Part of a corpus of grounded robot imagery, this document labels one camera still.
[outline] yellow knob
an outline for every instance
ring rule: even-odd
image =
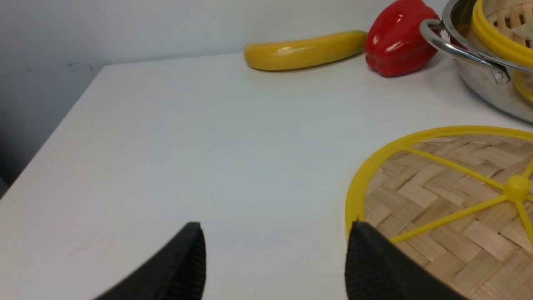
[[[504,195],[510,201],[524,202],[529,195],[530,187],[531,182],[526,177],[513,175],[505,184]]]

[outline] stainless steel pot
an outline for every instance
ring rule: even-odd
[[[533,123],[533,69],[505,60],[487,49],[471,30],[476,0],[450,0],[441,20],[425,20],[422,36],[455,58],[459,74],[493,106]],[[446,30],[450,42],[434,31]]]

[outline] bamboo steamer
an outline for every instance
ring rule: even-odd
[[[491,52],[533,68],[533,43],[512,29],[533,21],[532,0],[478,0],[472,12],[472,30]]]
[[[533,299],[532,173],[533,133],[415,133],[361,166],[346,198],[346,229],[370,223],[468,299]]]

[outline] bamboo steamer lid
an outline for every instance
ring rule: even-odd
[[[361,166],[346,198],[346,229],[370,223],[468,299],[533,299],[532,173],[533,133],[415,133]]]

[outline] white wall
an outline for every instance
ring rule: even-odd
[[[446,0],[426,2],[440,13]],[[4,0],[0,176],[10,182],[21,172],[103,65],[239,52],[249,42],[367,30],[390,3]]]

